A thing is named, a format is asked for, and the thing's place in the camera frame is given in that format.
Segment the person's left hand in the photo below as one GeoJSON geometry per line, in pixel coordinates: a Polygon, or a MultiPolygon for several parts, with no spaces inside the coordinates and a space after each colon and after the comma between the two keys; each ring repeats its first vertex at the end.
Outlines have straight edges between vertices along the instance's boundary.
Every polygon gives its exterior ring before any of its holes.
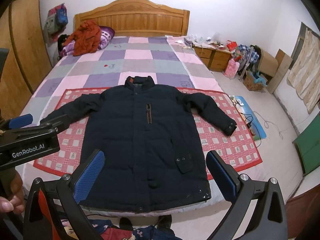
{"type": "Polygon", "coordinates": [[[15,177],[10,183],[11,195],[9,198],[1,197],[0,207],[1,213],[13,212],[16,215],[21,214],[25,210],[23,181],[16,171],[15,177]]]}

